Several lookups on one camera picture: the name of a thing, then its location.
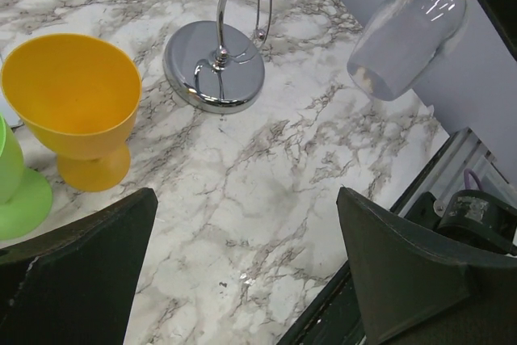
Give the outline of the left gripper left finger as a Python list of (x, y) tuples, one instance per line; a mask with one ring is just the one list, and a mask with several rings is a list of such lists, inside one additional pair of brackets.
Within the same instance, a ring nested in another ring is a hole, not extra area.
[(121, 344), (158, 207), (142, 188), (1, 250), (3, 344)]

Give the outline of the yellow plastic wine glass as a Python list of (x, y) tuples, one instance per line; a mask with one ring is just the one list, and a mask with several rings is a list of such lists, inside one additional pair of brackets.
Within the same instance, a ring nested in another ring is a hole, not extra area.
[(80, 191), (105, 191), (128, 173), (126, 140), (142, 81), (133, 60), (106, 41), (73, 33), (28, 40), (4, 60), (2, 92), (60, 176)]

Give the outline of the clear wine glass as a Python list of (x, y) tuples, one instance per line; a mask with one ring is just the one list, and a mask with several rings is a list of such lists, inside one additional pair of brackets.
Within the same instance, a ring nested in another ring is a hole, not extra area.
[(399, 98), (457, 44), (467, 10), (468, 0), (385, 0), (347, 62), (351, 80), (373, 98)]

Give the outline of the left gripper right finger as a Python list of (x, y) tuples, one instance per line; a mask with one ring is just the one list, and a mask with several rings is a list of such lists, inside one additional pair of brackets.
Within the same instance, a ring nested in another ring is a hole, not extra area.
[(342, 187), (339, 222), (369, 344), (514, 344), (516, 261)]

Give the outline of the green plastic wine glass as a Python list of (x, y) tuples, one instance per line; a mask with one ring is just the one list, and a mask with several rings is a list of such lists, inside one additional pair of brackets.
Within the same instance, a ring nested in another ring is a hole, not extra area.
[(30, 233), (47, 218), (52, 205), (48, 180), (25, 165), (17, 138), (1, 120), (1, 239)]

